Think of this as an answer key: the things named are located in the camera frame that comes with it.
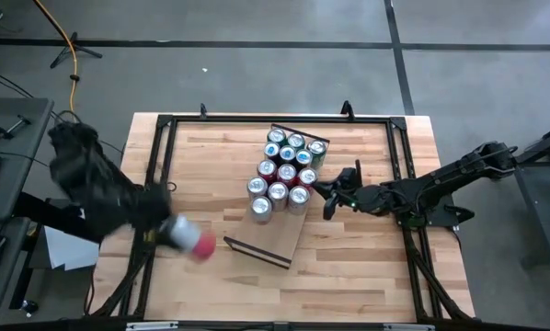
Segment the grey side table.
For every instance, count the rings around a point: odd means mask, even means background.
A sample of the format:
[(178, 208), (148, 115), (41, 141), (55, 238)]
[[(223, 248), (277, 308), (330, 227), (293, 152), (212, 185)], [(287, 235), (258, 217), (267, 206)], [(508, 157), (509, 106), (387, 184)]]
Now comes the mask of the grey side table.
[(0, 127), (10, 128), (22, 115), (31, 121), (0, 139), (0, 222), (14, 210), (50, 119), (53, 102), (47, 98), (0, 98)]

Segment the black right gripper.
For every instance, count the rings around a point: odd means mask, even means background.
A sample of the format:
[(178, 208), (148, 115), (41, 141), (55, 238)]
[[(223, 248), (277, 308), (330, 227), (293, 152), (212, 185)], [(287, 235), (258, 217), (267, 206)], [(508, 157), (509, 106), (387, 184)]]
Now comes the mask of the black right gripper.
[(376, 216), (389, 212), (389, 189), (380, 185), (364, 186), (359, 160), (354, 167), (343, 168), (335, 179), (316, 181), (313, 188), (325, 200), (324, 220), (331, 220), (336, 207), (343, 206)]

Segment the plain silver soda can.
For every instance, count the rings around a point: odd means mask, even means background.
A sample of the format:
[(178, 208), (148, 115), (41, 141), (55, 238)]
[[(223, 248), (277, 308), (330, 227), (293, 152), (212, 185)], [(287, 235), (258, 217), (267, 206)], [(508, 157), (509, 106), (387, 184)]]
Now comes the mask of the plain silver soda can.
[(254, 222), (259, 224), (269, 223), (272, 213), (272, 204), (269, 198), (257, 196), (251, 201), (250, 214)]

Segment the silver can with red lettering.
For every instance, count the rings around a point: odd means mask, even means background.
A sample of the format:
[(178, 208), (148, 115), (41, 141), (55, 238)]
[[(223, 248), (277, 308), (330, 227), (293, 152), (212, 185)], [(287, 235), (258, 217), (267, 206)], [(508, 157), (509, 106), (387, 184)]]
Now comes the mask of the silver can with red lettering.
[(310, 192), (307, 188), (296, 186), (292, 188), (288, 195), (288, 210), (295, 215), (304, 214), (309, 205)]

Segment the white paper sheets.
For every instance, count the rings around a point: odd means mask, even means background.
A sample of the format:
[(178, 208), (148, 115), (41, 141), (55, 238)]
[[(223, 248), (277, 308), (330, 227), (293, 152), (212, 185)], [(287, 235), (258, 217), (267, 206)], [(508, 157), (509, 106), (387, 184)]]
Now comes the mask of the white paper sheets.
[(94, 266), (97, 263), (99, 244), (62, 231), (45, 227), (46, 243), (52, 268), (64, 271)]

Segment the black table frame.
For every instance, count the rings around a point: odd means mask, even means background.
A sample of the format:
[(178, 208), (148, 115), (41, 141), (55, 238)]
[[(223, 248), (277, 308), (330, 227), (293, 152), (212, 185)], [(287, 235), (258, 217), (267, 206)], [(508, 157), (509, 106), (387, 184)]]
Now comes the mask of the black table frame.
[[(281, 268), (232, 250), (223, 240), (246, 212), (246, 183), (256, 172), (270, 125), (329, 140), (321, 176), (361, 162), (377, 184), (423, 175), (440, 164), (426, 116), (137, 113), (122, 171), (134, 182), (166, 176), (177, 211), (216, 234), (212, 257), (197, 262), (160, 248), (120, 305), (147, 320), (267, 322), (412, 322), (415, 300), (434, 304), (413, 278), (404, 234), (391, 216), (339, 209), (322, 217), (311, 201), (291, 266)], [(412, 289), (419, 286), (419, 294)]]

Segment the black tripod stand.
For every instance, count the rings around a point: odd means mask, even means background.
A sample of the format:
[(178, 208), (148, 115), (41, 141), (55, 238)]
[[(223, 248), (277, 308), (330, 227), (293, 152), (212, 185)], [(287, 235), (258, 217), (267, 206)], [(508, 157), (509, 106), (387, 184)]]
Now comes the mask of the black tripod stand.
[[(84, 53), (87, 53), (87, 54), (89, 54), (91, 56), (94, 56), (96, 58), (99, 58), (99, 59), (101, 59), (103, 57), (103, 55), (99, 52), (91, 51), (86, 47), (78, 45), (76, 43), (77, 39), (78, 39), (78, 34), (76, 32), (74, 32), (70, 37), (70, 41), (71, 41), (71, 44), (72, 44), (75, 52), (82, 51)], [(50, 68), (54, 69), (58, 64), (60, 64), (63, 60), (65, 60), (67, 57), (69, 57), (71, 55), (72, 55), (71, 48), (69, 46), (65, 46), (61, 50), (61, 52), (58, 54), (58, 56), (52, 61), (52, 63), (50, 64)]]

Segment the silver can with red circle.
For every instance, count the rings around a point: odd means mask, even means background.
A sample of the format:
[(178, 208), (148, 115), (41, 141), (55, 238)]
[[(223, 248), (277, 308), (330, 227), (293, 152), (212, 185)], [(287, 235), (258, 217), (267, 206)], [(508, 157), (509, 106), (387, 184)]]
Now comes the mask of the silver can with red circle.
[(263, 177), (252, 177), (246, 184), (248, 197), (253, 200), (256, 197), (265, 196), (269, 188), (269, 183)]

